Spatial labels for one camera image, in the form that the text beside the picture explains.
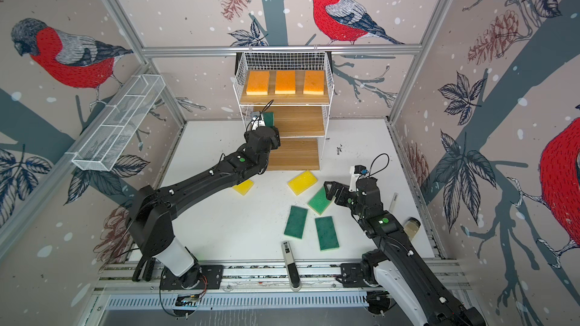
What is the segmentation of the dark green sponge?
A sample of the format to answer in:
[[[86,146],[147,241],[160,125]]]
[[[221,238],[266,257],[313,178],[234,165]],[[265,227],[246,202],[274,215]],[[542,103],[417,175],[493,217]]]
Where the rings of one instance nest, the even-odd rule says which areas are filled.
[[[315,219],[317,238],[321,251],[329,251],[340,248],[335,224],[332,217],[317,217]]]
[[[271,112],[265,112],[262,115],[262,119],[264,121],[264,125],[266,127],[272,128],[275,124],[275,114]]]
[[[307,215],[308,209],[294,205],[291,206],[283,234],[285,236],[302,239]]]

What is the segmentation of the orange sponge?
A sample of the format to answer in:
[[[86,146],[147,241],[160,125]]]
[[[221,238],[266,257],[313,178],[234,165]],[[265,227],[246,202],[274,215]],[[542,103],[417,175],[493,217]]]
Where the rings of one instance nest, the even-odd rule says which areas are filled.
[[[270,72],[252,70],[249,72],[246,94],[249,96],[267,96]]]
[[[305,72],[303,94],[322,96],[325,88],[325,73],[323,71],[309,70]]]
[[[276,72],[276,95],[293,95],[296,93],[296,71],[281,70]]]

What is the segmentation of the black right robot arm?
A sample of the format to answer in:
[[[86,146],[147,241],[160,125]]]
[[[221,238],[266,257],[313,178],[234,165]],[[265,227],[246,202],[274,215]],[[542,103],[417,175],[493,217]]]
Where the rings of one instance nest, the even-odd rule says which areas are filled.
[[[355,190],[324,183],[326,198],[346,207],[376,249],[362,256],[362,279],[385,289],[414,325],[485,325],[435,276],[412,245],[401,223],[384,209],[374,177],[356,180]]]

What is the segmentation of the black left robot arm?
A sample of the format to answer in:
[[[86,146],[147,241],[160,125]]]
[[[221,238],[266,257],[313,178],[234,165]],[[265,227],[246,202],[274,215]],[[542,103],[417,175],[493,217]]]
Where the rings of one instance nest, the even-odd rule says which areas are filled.
[[[176,238],[172,221],[193,205],[227,188],[263,174],[270,152],[280,146],[279,130],[258,126],[246,131],[245,143],[225,155],[216,165],[185,181],[154,190],[141,188],[128,211],[127,230],[141,253],[132,280],[146,276],[155,260],[177,277],[183,288],[192,288],[201,278],[199,261]]]

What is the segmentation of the clear tube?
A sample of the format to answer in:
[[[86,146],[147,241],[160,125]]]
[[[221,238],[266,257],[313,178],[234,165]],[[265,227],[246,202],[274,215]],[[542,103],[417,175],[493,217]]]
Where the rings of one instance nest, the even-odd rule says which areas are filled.
[[[390,203],[390,206],[388,208],[388,211],[390,213],[393,213],[394,212],[394,209],[395,209],[396,204],[397,204],[398,197],[399,197],[399,194],[398,193],[394,193],[393,194],[393,198],[392,198],[391,203]]]

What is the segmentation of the light green sponge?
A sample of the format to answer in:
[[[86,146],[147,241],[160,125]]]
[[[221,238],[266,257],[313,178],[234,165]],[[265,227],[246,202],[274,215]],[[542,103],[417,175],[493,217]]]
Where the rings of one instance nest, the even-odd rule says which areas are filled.
[[[322,215],[331,204],[331,200],[326,197],[326,188],[321,187],[317,193],[308,201],[308,206],[318,215]]]

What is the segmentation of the yellow sponge right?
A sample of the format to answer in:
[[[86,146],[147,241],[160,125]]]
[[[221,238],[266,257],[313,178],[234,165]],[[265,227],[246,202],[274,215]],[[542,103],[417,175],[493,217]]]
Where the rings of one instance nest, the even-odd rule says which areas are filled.
[[[304,171],[292,178],[287,185],[296,196],[299,196],[304,191],[315,185],[317,181],[318,179],[310,171]]]

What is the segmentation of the yellow sponge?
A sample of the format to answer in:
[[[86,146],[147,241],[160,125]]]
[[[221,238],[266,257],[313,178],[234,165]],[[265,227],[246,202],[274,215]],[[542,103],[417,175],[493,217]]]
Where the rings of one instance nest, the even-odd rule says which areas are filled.
[[[304,171],[292,178],[287,185],[296,196],[299,196],[304,191],[315,185],[317,181],[318,179],[310,171]]]
[[[241,184],[235,185],[233,189],[241,196],[245,196],[254,185],[255,183],[252,180],[247,180],[242,182]]]

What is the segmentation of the small glass jar right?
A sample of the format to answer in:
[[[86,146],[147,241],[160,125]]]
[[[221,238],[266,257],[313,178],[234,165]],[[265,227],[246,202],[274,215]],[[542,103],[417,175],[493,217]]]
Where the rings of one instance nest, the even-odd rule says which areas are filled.
[[[412,241],[421,229],[421,222],[415,217],[410,217],[403,224],[403,230],[410,241]]]

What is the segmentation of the yellow sponge left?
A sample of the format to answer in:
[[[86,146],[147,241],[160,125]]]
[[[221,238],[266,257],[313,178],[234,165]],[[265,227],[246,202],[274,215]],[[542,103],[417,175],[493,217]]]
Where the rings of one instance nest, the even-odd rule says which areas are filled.
[[[254,185],[255,183],[252,180],[247,180],[242,182],[241,184],[235,185],[233,189],[241,196],[245,196]]]

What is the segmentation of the white black handheld scanner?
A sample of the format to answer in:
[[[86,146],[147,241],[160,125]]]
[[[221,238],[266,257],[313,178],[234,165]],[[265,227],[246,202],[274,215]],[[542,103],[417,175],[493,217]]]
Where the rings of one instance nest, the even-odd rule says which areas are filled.
[[[283,241],[281,244],[281,248],[291,289],[293,291],[300,291],[301,278],[298,273],[298,268],[292,253],[291,245],[288,241]]]

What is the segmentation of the black stapler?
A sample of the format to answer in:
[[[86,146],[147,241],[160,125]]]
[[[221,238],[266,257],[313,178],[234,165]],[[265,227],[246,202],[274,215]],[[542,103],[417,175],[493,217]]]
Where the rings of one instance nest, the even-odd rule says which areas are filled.
[[[153,277],[155,261],[154,258],[142,256],[134,269],[131,280],[133,282],[149,282]]]

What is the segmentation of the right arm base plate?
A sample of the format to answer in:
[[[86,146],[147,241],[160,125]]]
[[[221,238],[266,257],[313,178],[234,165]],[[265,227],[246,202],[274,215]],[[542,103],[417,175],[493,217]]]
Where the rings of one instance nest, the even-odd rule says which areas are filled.
[[[344,288],[369,288],[363,277],[360,263],[340,264],[340,273],[335,280]]]

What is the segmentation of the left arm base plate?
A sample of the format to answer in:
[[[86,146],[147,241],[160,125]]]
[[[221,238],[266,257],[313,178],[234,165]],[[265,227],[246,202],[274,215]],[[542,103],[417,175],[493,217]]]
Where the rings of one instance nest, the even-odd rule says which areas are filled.
[[[221,286],[224,272],[222,265],[194,265],[182,276],[174,275],[168,267],[163,269],[160,290],[217,290]]]

